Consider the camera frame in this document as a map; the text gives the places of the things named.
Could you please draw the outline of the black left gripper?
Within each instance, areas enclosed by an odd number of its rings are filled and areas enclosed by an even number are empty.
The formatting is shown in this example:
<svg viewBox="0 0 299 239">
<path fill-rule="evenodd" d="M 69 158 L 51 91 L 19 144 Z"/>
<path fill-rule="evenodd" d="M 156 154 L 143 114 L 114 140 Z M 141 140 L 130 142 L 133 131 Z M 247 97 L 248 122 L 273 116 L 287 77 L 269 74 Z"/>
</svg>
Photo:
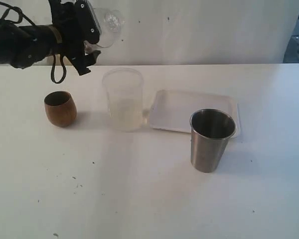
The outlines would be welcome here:
<svg viewBox="0 0 299 239">
<path fill-rule="evenodd" d="M 60 0 L 49 1 L 52 26 L 56 45 L 52 47 L 53 64 L 51 76 L 55 75 L 56 55 L 60 55 L 63 76 L 67 70 L 63 58 L 66 57 L 80 76 L 90 73 L 89 66 L 95 65 L 101 51 L 94 50 L 87 54 L 83 31 L 79 25 L 74 9 L 74 2 L 62 3 Z"/>
</svg>

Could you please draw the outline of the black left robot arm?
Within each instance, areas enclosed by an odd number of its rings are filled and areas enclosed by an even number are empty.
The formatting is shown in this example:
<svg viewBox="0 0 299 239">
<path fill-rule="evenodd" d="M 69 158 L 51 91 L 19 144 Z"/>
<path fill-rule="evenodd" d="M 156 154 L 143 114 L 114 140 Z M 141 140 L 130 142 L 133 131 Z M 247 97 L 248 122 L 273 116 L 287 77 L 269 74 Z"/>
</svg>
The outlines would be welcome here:
<svg viewBox="0 0 299 239">
<path fill-rule="evenodd" d="M 99 50 L 87 53 L 86 43 L 97 44 L 101 27 L 87 0 L 62 3 L 49 1 L 52 24 L 37 25 L 17 7 L 0 1 L 6 10 L 0 18 L 0 64 L 14 68 L 28 68 L 48 56 L 60 56 L 66 77 L 64 58 L 67 58 L 80 76 L 90 72 L 96 63 Z"/>
</svg>

